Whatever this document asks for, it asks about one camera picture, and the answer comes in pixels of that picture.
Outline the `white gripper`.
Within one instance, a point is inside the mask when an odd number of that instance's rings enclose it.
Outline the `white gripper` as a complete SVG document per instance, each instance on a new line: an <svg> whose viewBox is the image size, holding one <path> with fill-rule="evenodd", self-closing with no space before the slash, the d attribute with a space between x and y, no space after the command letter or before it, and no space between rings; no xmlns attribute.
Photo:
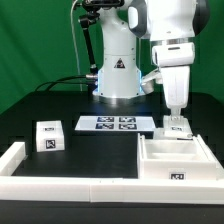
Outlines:
<svg viewBox="0 0 224 224"><path fill-rule="evenodd" d="M166 105L171 109L172 121L182 119L181 108L187 105L190 65L194 59L195 47L192 42L152 48L152 60L162 76Z"/></svg>

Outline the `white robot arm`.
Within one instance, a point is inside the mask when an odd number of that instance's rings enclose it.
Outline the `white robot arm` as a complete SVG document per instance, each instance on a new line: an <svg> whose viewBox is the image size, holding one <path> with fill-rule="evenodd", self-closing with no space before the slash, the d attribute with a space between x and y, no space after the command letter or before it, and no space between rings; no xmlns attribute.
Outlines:
<svg viewBox="0 0 224 224"><path fill-rule="evenodd" d="M171 117L178 119L187 106L190 65L195 46L191 41L210 17L208 0L124 0L126 22L114 8L100 10L103 31L103 66L94 95L117 103L153 91L163 85ZM136 66L136 40L152 43L151 60L157 67L142 76Z"/></svg>

